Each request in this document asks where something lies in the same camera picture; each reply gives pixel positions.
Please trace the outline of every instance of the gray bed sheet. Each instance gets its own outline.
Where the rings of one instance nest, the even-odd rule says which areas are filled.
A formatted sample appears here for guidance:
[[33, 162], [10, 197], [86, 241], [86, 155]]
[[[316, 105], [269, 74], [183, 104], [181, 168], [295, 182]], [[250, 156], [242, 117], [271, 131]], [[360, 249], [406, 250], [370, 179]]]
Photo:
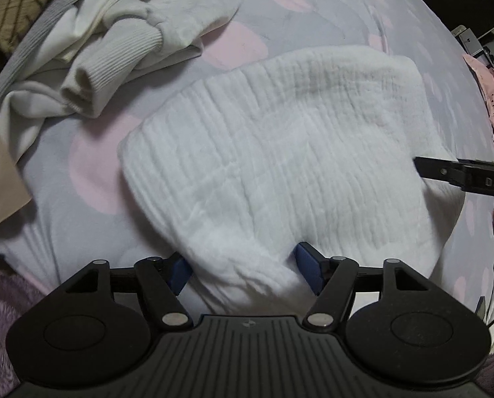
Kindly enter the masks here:
[[[48, 121], [21, 160], [34, 202], [0, 225], [0, 255], [49, 291], [92, 259], [112, 267], [173, 251], [135, 207], [118, 142], [166, 98], [225, 70], [309, 46], [363, 44], [416, 62], [445, 143], [458, 158], [494, 159], [492, 130], [463, 50], [421, 0], [245, 0], [204, 37], [201, 57], [120, 88], [95, 120]], [[469, 308], [493, 284], [493, 200], [468, 194], [432, 278]], [[194, 314], [197, 285], [181, 294]]]

